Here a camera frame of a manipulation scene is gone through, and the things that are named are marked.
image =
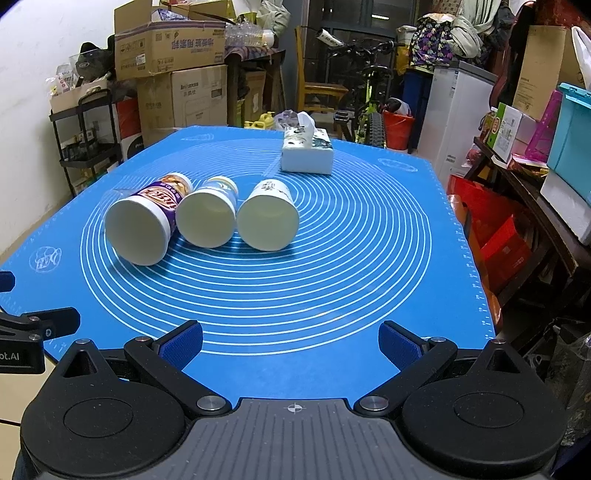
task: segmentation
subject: wooden chair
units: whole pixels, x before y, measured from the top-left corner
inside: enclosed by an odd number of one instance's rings
[[[348,89],[333,83],[307,82],[304,77],[304,43],[302,27],[295,28],[295,44],[297,48],[297,111],[298,112],[334,112],[334,108],[306,103],[306,95],[327,95],[336,98],[337,103],[348,93]]]

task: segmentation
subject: blue silicone mat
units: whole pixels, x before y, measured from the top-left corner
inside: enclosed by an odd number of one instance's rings
[[[428,162],[333,141],[332,176],[287,174],[281,144],[279,132],[191,127],[139,153],[27,239],[3,266],[17,285],[0,304],[19,314],[77,308],[76,336],[46,342],[58,359],[75,338],[120,348],[196,319],[203,350],[184,371],[234,404],[353,404],[397,372],[378,349],[387,319],[461,348],[494,336],[470,249]],[[266,253],[237,234],[218,249],[176,234],[153,267],[119,260],[105,239],[105,211],[171,171],[195,185],[228,176],[241,200],[262,179],[281,179],[300,212],[295,240]]]

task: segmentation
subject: silver bolt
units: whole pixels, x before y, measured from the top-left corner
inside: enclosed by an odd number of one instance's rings
[[[226,405],[226,401],[217,395],[207,395],[197,400],[197,406],[206,411],[221,410]]]
[[[388,408],[388,400],[377,395],[369,395],[359,400],[362,409],[368,411],[382,411]]]

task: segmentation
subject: teal storage bin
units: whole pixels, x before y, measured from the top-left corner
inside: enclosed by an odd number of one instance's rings
[[[591,205],[591,92],[561,83],[560,117],[548,167]]]

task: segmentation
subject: bicycle tire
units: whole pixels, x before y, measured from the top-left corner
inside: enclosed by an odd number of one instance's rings
[[[381,113],[373,112],[368,115],[365,125],[365,145],[376,148],[386,147],[384,119]]]

